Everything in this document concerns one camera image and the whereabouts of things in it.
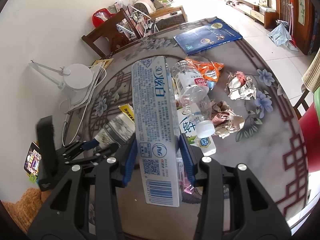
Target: orange snack wrapper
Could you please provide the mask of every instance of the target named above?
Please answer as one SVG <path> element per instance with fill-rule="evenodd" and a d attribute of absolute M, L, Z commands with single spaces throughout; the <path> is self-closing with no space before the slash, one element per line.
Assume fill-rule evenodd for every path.
<path fill-rule="evenodd" d="M 185 58 L 187 62 L 193 63 L 204 79 L 217 82 L 220 77 L 220 70 L 224 67 L 223 63 L 202 62 L 191 58 Z"/>

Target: wooden door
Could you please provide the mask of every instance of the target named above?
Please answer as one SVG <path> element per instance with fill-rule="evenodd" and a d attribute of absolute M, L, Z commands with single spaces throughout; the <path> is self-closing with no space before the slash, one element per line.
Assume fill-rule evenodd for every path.
<path fill-rule="evenodd" d="M 293 37 L 299 49 L 308 54 L 314 21 L 314 6 L 311 0 L 291 0 L 293 4 Z"/>

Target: plastic bag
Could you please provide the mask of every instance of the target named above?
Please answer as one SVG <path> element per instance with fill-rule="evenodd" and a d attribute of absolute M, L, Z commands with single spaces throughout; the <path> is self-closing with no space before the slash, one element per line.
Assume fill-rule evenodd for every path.
<path fill-rule="evenodd" d="M 220 77 L 220 70 L 224 67 L 223 63 L 202 62 L 191 58 L 185 58 L 187 62 L 193 63 L 204 79 L 217 82 Z"/>
<path fill-rule="evenodd" d="M 273 31 L 268 34 L 268 37 L 276 44 L 280 46 L 285 44 L 286 42 L 291 40 L 291 36 L 287 29 L 284 27 L 283 23 L 281 23 L 278 27 L 276 27 Z"/>

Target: teddy bear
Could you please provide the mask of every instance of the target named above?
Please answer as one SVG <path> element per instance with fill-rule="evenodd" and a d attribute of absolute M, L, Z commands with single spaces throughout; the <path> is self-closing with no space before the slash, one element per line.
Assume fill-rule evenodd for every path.
<path fill-rule="evenodd" d="M 6 211 L 13 221 L 26 234 L 51 190 L 41 192 L 39 188 L 28 188 L 16 203 L 3 202 Z"/>

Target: phone screen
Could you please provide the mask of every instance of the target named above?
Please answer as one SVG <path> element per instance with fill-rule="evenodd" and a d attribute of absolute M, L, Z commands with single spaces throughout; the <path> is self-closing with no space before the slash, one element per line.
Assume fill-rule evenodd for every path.
<path fill-rule="evenodd" d="M 30 145 L 26 161 L 24 163 L 24 169 L 29 174 L 39 174 L 39 164 L 41 160 L 41 154 L 39 153 L 39 147 L 33 142 Z"/>

